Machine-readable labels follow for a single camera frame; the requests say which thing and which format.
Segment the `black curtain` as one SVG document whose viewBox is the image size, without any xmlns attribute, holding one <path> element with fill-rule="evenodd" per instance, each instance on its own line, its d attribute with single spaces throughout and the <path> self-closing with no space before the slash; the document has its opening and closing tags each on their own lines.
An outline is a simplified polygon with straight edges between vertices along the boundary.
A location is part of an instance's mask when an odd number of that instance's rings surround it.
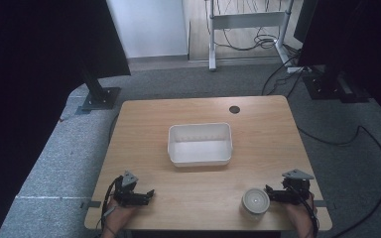
<svg viewBox="0 0 381 238">
<path fill-rule="evenodd" d="M 381 106 L 381 0 L 304 0 L 294 37 L 298 66 L 349 77 Z"/>
<path fill-rule="evenodd" d="M 0 0 L 0 228 L 70 93 L 127 72 L 109 0 Z"/>
</svg>

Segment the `white desk frame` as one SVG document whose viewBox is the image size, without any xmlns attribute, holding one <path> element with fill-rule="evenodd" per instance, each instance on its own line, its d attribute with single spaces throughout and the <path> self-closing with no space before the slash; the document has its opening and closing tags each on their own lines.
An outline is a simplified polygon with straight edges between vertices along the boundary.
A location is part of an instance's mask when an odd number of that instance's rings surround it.
<svg viewBox="0 0 381 238">
<path fill-rule="evenodd" d="M 216 43 L 215 32 L 233 29 L 249 29 L 249 28 L 271 28 L 278 29 L 278 37 L 273 41 L 274 48 L 287 68 L 287 72 L 292 72 L 291 57 L 286 53 L 284 40 L 288 30 L 289 22 L 292 15 L 295 0 L 286 0 L 283 10 L 255 12 L 255 13 L 238 13 L 238 14 L 220 14 L 216 13 L 214 7 L 215 0 L 207 0 L 207 28 L 209 32 L 208 44 L 208 68 L 210 71 L 216 71 Z"/>
</svg>

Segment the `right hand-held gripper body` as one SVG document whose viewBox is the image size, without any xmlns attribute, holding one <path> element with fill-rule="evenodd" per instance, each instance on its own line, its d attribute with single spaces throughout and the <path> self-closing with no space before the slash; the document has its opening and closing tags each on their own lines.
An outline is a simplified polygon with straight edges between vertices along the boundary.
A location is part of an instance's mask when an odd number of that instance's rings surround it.
<svg viewBox="0 0 381 238">
<path fill-rule="evenodd" d="M 310 197 L 311 180 L 315 178 L 314 176 L 293 169 L 283 173 L 283 177 L 282 185 L 285 192 L 290 196 L 290 203 L 300 204 Z"/>
</svg>

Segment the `white wall panel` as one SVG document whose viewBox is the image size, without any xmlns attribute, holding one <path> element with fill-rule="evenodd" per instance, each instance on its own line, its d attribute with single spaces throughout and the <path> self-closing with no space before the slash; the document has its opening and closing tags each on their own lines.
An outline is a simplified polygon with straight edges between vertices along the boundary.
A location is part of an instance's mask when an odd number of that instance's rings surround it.
<svg viewBox="0 0 381 238">
<path fill-rule="evenodd" d="M 183 0 L 106 0 L 128 59 L 188 53 Z"/>
</svg>

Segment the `black stand base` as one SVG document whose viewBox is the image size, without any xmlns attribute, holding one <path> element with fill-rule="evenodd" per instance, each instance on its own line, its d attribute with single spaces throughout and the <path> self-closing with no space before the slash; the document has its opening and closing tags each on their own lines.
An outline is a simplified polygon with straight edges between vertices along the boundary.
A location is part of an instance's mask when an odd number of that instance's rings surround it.
<svg viewBox="0 0 381 238">
<path fill-rule="evenodd" d="M 312 100 L 340 100 L 342 103 L 365 103 L 371 95 L 343 75 L 335 79 L 306 76 L 303 82 Z"/>
</svg>

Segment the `person's right hand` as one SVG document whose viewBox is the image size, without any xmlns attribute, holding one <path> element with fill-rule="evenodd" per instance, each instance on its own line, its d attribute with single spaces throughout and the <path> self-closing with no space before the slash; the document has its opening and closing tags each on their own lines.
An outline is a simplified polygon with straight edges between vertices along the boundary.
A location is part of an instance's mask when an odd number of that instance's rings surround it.
<svg viewBox="0 0 381 238">
<path fill-rule="evenodd" d="M 300 227 L 314 228 L 309 212 L 303 204 L 293 205 L 291 203 L 285 203 L 284 208 L 287 212 L 290 222 L 296 228 L 296 230 Z"/>
</svg>

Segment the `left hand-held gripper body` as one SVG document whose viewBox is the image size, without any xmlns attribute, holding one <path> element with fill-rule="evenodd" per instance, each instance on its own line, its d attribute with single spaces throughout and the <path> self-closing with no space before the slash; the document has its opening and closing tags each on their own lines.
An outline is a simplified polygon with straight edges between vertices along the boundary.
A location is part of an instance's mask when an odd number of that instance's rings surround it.
<svg viewBox="0 0 381 238">
<path fill-rule="evenodd" d="M 119 205 L 138 205 L 138 198 L 134 192 L 137 181 L 138 179 L 129 171 L 126 171 L 123 176 L 119 176 L 115 180 L 113 198 Z"/>
</svg>

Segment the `black stand with base plate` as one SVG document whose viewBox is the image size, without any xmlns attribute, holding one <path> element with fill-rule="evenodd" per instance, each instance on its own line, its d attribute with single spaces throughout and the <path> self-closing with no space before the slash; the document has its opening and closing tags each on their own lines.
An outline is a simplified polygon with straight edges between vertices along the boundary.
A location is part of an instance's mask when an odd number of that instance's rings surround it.
<svg viewBox="0 0 381 238">
<path fill-rule="evenodd" d="M 102 87 L 98 79 L 91 75 L 82 58 L 77 59 L 76 67 L 88 88 L 88 94 L 80 110 L 111 110 L 115 105 L 121 88 Z"/>
</svg>

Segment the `white plastic bin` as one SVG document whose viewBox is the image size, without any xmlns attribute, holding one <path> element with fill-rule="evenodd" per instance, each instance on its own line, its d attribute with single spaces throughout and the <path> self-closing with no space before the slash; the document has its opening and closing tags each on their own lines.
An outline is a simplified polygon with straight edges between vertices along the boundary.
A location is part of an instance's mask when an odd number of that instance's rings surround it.
<svg viewBox="0 0 381 238">
<path fill-rule="evenodd" d="M 228 123 L 174 125 L 169 129 L 168 154 L 177 168 L 225 166 L 232 152 Z"/>
</svg>

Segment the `person's left hand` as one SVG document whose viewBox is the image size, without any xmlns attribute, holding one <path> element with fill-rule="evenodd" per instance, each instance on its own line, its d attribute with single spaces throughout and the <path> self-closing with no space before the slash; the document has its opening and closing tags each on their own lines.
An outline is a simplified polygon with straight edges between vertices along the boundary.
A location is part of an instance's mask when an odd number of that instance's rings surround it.
<svg viewBox="0 0 381 238">
<path fill-rule="evenodd" d="M 126 226 L 129 220 L 133 217 L 137 208 L 134 206 L 123 207 L 114 199 L 108 203 L 110 213 L 106 216 L 104 230 L 113 232 L 115 235 Z"/>
</svg>

